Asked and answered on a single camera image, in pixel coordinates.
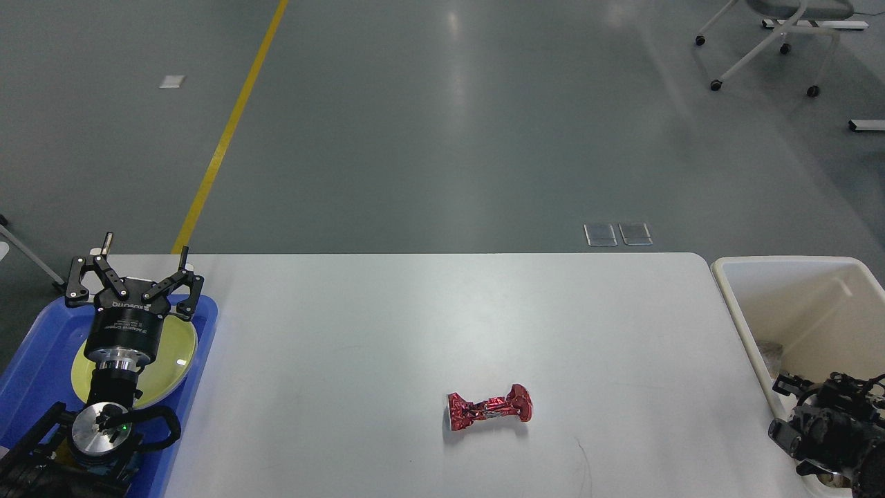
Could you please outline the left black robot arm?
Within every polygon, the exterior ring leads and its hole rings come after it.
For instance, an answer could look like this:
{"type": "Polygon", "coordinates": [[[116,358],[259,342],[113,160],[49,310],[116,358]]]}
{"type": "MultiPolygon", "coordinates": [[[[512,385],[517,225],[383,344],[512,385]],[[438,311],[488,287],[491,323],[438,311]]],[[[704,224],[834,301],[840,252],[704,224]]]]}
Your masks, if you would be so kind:
{"type": "Polygon", "coordinates": [[[53,403],[2,456],[3,497],[124,497],[146,454],[181,438],[173,407],[139,406],[141,376],[163,357],[171,318],[191,322],[205,278],[181,246],[177,269],[154,281],[117,274],[113,233],[95,252],[72,259],[64,306],[92,308],[82,353],[91,365],[79,409],[53,403]]]}

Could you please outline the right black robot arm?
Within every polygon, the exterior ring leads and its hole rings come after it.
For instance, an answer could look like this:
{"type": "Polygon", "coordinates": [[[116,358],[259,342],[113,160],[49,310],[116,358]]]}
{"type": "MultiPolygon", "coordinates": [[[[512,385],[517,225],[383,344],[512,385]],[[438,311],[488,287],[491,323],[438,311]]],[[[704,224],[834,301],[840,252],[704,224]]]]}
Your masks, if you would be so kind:
{"type": "Polygon", "coordinates": [[[775,417],[767,433],[797,461],[801,476],[843,476],[853,497],[884,495],[883,375],[860,380],[832,372],[823,382],[781,373],[772,391],[794,395],[790,417],[775,417]]]}

